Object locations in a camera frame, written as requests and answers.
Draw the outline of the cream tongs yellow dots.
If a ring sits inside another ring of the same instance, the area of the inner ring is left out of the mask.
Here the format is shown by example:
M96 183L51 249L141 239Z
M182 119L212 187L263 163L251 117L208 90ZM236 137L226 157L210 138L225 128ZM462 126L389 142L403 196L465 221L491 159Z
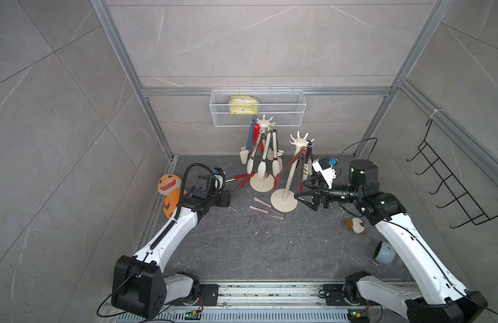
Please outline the cream tongs yellow dots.
M312 175L312 161L310 153L305 154L304 165L302 168L302 180L307 180Z

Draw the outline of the blue handle cream tongs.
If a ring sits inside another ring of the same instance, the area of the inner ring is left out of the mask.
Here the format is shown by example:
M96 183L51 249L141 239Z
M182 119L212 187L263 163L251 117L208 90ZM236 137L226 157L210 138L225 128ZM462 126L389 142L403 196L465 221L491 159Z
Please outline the blue handle cream tongs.
M249 154L251 152L256 123L257 123L257 115L253 115L252 120L251 120L251 124L250 124L250 130L249 130L246 145L244 147L242 147L241 151L240 151L240 159L244 165L248 164L248 159L249 159Z

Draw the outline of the red silicone tip tongs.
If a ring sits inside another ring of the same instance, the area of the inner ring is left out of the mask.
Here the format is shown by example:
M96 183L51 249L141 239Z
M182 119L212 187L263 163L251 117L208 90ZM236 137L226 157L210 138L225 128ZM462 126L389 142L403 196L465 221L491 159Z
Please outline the red silicone tip tongs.
M274 185L273 185L273 190L276 191L277 190L277 185L280 181L280 177L281 175L286 171L286 170L289 170L289 173L291 175L294 174L295 170L296 170L296 167L297 167L297 163L298 163L298 160L299 159L303 159L303 161L305 160L305 154L307 152L307 147L304 147L304 148L301 148L299 150L299 152L296 153L295 156L293 156L292 160L286 165L283 167L282 171L275 177L275 180L274 180Z

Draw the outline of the black tip steel tongs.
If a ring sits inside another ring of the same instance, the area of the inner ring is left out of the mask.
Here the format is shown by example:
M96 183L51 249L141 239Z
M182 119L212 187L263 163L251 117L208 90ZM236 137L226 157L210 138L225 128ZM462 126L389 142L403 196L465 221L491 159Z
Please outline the black tip steel tongs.
M308 179L310 176L312 176L312 141L308 141L307 144L307 152L305 156L305 162L304 162L304 171L303 171L303 180Z

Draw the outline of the pink tip small tongs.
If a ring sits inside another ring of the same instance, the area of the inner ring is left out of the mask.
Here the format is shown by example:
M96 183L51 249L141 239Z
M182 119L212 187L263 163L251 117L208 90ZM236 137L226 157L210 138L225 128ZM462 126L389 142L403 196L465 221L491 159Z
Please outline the pink tip small tongs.
M274 210L274 208L269 203L266 203L257 197L254 198L254 202L256 202L258 204L258 206L250 205L249 209L256 211L256 212L259 212L259 213L262 213L262 214L265 214L265 215L268 215L270 217L274 217L276 219L280 219L280 220L285 219L285 215Z

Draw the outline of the wide cream handle tongs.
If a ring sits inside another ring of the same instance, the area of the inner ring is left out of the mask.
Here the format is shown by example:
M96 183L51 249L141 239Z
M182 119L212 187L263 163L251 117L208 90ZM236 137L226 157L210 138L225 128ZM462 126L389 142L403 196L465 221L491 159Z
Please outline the wide cream handle tongs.
M283 152L278 147L277 131L272 132L272 144L273 144L273 162L272 162L272 172L273 176L276 177L283 169L283 162L281 156Z

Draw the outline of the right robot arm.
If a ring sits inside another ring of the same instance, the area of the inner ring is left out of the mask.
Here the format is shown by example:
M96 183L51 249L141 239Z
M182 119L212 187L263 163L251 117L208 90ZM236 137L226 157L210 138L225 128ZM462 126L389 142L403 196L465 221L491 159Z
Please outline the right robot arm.
M349 181L335 183L337 159L312 160L313 177L301 182L294 197L316 211L331 203L354 204L386 238L402 260L417 289L401 289L360 271L345 278L342 293L353 306L372 301L409 322L474 322L483 311L492 312L479 291L469 290L437 257L416 229L401 202L380 190L378 167L369 159L352 160Z

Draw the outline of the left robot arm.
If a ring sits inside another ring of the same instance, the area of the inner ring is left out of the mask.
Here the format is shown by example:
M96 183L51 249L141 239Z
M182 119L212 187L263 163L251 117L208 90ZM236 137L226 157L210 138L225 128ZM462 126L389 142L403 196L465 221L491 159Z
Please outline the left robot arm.
M160 178L157 190L165 197L168 221L134 255L122 256L114 265L112 291L106 297L113 308L152 320L166 304L193 305L199 300L199 277L183 272L166 276L164 271L177 247L210 208L230 206L232 194L225 185L223 169L201 163L189 165L183 176Z

